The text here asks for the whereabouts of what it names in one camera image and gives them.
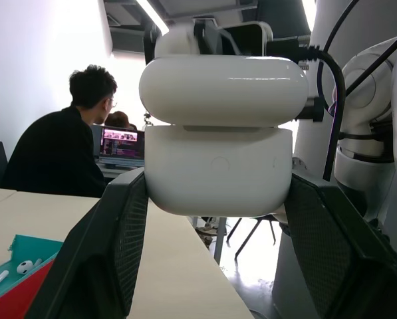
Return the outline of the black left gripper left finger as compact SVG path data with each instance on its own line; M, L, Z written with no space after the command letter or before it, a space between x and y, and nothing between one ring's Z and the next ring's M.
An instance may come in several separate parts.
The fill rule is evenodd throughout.
M144 169L113 179L70 230L26 318L127 318L147 209Z

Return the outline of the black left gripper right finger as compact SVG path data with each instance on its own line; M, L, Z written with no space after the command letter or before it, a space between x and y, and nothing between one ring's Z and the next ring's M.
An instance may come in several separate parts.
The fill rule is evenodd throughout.
M294 172L284 206L320 318L397 318L397 253L338 186Z

